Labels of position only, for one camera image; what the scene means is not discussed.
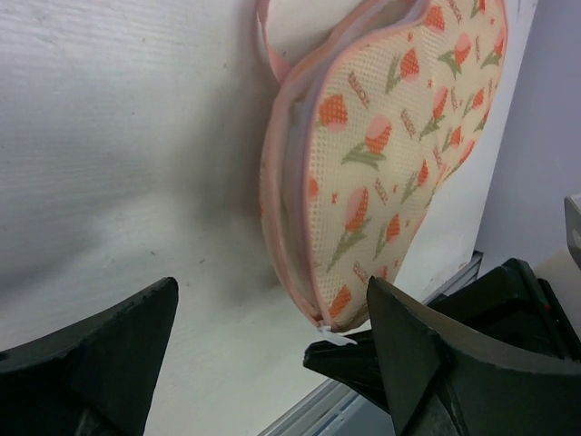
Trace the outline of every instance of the pink loop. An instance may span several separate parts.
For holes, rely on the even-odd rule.
[[[266,53],[269,57],[269,65],[271,66],[272,73],[279,84],[282,84],[284,78],[289,74],[291,70],[291,64],[285,61],[280,54],[274,49],[272,45],[269,44],[268,36],[266,34],[266,23],[269,17],[269,5],[271,0],[257,0],[256,2],[256,15],[258,17],[258,23],[261,27],[262,42],[266,47]]]

